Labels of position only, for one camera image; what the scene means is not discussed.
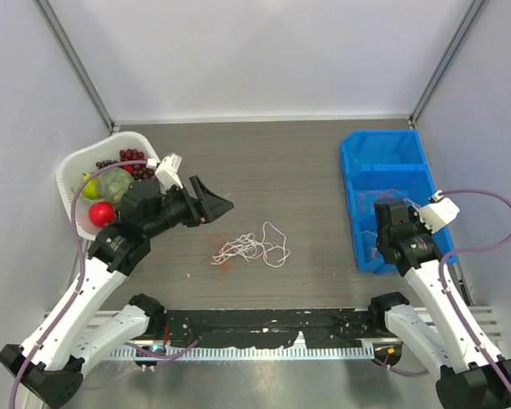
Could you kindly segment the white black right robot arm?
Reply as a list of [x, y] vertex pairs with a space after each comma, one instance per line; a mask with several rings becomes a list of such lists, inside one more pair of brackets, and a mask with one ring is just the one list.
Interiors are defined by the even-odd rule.
[[459, 209], [442, 192], [425, 206], [404, 199], [374, 203], [376, 248], [394, 265], [423, 302], [427, 324], [399, 292], [370, 301], [372, 333], [393, 333], [425, 366], [444, 408], [510, 408], [511, 358], [490, 340], [474, 318], [448, 270], [434, 235], [453, 222]]

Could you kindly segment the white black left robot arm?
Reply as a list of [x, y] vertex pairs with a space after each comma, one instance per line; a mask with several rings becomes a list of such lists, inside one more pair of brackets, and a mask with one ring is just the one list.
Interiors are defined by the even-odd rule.
[[153, 340], [163, 333], [166, 310], [145, 294], [133, 296], [89, 335], [83, 332], [149, 254], [152, 238], [178, 224], [195, 228], [211, 223], [233, 209], [233, 202], [212, 193], [197, 176], [190, 182], [191, 193], [176, 185], [165, 189], [153, 180], [129, 186], [116, 220], [101, 229], [82, 254], [78, 277], [49, 316], [22, 344], [1, 350], [0, 362], [15, 385], [23, 385], [49, 407], [61, 408], [115, 348], [135, 337]]

